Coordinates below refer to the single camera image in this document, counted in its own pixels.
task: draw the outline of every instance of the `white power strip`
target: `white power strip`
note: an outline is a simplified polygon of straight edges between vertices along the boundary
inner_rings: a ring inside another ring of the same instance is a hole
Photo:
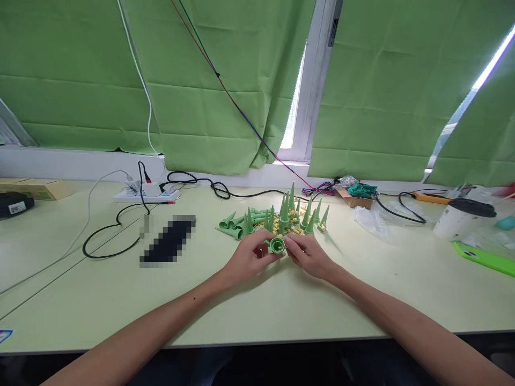
[[[170,193],[163,193],[157,197],[147,197],[147,195],[143,193],[143,201],[145,201],[147,204],[162,202],[167,203],[177,201],[179,198],[181,198],[181,193],[178,190],[172,190]],[[141,197],[139,194],[136,196],[130,196],[124,189],[117,195],[113,196],[113,200],[116,203],[138,204],[141,202]]]

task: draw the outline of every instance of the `desk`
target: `desk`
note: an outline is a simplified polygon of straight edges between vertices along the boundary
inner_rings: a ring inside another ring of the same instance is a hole
[[[255,188],[231,188],[236,194]],[[152,213],[161,225],[174,214],[195,214],[196,230],[177,263],[140,268],[141,248],[107,259],[85,259],[0,322],[15,333],[0,353],[87,350],[139,316],[174,299],[220,269],[237,241],[215,225],[237,210],[274,204],[268,194],[248,199],[216,198],[208,187],[187,189],[175,205]],[[352,209],[337,197],[331,204],[328,231],[315,237],[337,263],[365,282],[414,306],[449,330],[461,332],[515,329],[515,279],[460,257],[450,243],[433,237],[430,226],[393,227],[396,245],[365,232],[352,220]],[[443,206],[420,203],[425,213]],[[139,232],[131,226],[102,246],[109,253]],[[287,257],[259,277],[220,298],[169,347],[261,342],[383,337],[345,295],[304,274]]]
[[[69,247],[86,221],[87,194],[93,182],[69,181],[74,194],[57,201],[36,201],[34,208],[0,221],[0,290],[29,276],[58,259]],[[0,319],[29,299],[84,258],[82,243],[96,229],[115,223],[119,210],[127,204],[116,204],[112,196],[122,184],[100,182],[91,196],[90,224],[65,259],[35,277],[0,295]],[[113,227],[95,236],[89,251],[95,250],[128,224],[136,221],[144,209],[136,206],[122,217],[122,227]]]

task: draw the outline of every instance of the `plastic bag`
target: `plastic bag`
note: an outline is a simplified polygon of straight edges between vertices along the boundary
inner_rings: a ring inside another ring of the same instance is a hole
[[[391,200],[391,201],[384,201],[381,203],[385,207],[390,209],[392,212],[398,213],[401,216],[406,216],[406,217],[418,220],[418,217],[416,217],[413,213],[411,213],[409,210],[407,210],[405,207],[403,207],[401,204],[399,204],[398,201]],[[406,202],[403,202],[403,204],[405,206],[407,206],[408,208],[410,208],[415,213],[417,213],[420,217],[424,218],[428,223],[430,223],[430,224],[436,223],[436,221],[434,221],[434,219],[428,218],[428,216],[426,216],[424,214],[424,210],[422,209],[422,207],[420,205],[414,203],[413,201],[406,201]],[[399,226],[403,226],[403,227],[424,225],[419,222],[406,220],[406,219],[403,219],[402,217],[398,217],[394,214],[391,214],[391,213],[385,211],[381,206],[379,206],[379,204],[377,202],[374,202],[372,204],[372,207],[370,208],[370,210],[373,212],[377,211],[382,218],[384,218],[386,221],[391,222],[392,224],[395,224],[395,225],[399,225]]]
[[[356,185],[359,181],[352,177],[351,175],[346,175],[345,177],[341,177],[338,179],[338,182],[334,184],[334,188],[350,188]]]
[[[392,244],[392,234],[388,229],[388,225],[385,223],[384,219],[381,218],[377,210],[369,211],[362,206],[357,206],[352,211],[352,218],[355,222],[361,225],[361,228],[371,235]]]

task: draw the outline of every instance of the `window frame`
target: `window frame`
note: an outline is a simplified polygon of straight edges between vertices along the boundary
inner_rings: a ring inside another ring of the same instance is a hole
[[[336,9],[338,2],[339,0],[317,0],[315,3],[300,78],[293,144],[289,149],[279,149],[277,154],[283,161],[306,162],[311,159],[320,103],[333,50],[329,46],[329,38],[333,21],[340,13],[340,9]]]

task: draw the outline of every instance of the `cardboard box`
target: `cardboard box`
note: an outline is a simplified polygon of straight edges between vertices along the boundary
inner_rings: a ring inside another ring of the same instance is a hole
[[[62,180],[30,179],[13,185],[15,190],[38,200],[58,200],[71,196],[73,191]]]
[[[14,184],[27,180],[29,179],[0,179],[0,193],[5,193],[8,191],[17,191],[14,190]]]
[[[360,198],[360,197],[352,197],[347,189],[337,188],[336,191],[342,196],[343,200],[350,207],[362,206],[364,208],[370,209],[370,206],[374,202],[374,200],[370,198]]]

